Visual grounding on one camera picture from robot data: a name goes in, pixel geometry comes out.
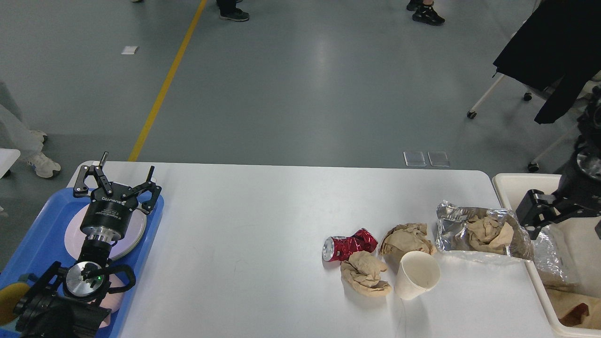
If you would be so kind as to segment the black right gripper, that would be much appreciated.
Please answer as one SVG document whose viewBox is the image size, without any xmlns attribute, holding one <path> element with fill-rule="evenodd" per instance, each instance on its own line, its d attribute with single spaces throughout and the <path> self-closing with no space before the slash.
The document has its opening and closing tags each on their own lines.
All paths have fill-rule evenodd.
<svg viewBox="0 0 601 338">
<path fill-rule="evenodd" d="M 531 240 L 544 227 L 571 218 L 599 217 L 601 213 L 600 153 L 590 146 L 575 146 L 569 160 L 556 174 L 558 188 L 552 194 L 529 190 L 516 210 L 519 224 Z M 601 240 L 601 220 L 595 225 Z"/>
</svg>

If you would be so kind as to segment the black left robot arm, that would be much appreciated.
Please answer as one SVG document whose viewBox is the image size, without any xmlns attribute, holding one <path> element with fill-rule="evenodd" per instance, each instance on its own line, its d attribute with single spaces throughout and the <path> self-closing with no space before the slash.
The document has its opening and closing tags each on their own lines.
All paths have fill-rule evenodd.
<svg viewBox="0 0 601 338">
<path fill-rule="evenodd" d="M 114 338 L 160 222 L 162 188 L 111 182 L 83 164 L 73 188 L 54 193 L 1 274 L 1 324 L 22 338 Z"/>
</svg>

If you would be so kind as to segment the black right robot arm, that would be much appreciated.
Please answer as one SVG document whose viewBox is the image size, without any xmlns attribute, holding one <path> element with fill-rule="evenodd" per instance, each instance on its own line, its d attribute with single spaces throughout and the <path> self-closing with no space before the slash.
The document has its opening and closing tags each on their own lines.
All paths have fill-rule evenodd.
<svg viewBox="0 0 601 338">
<path fill-rule="evenodd" d="M 516 209 L 519 224 L 535 240 L 543 227 L 569 218 L 599 217 L 601 213 L 601 99 L 593 88 L 573 153 L 563 165 L 559 185 L 551 194 L 528 190 Z"/>
</svg>

